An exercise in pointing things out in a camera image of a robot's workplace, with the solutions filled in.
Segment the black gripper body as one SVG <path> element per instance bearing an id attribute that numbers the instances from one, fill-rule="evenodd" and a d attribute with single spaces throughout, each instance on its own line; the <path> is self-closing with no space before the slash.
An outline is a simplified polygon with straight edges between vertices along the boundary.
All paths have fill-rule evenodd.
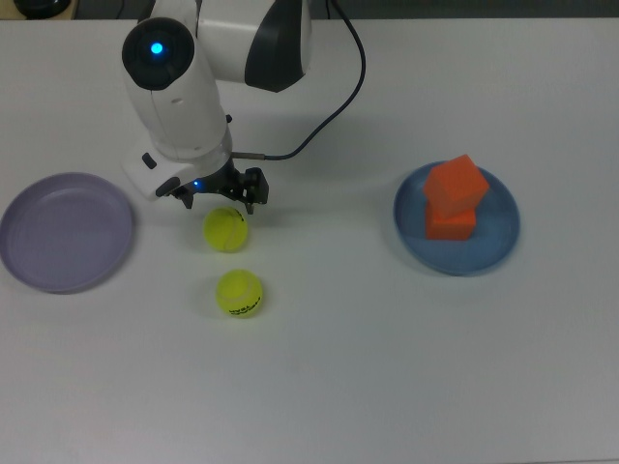
<path id="1" fill-rule="evenodd" d="M 228 161 L 215 173 L 192 181 L 192 191 L 196 193 L 224 194 L 238 189 L 241 185 L 240 173 L 232 161 Z"/>

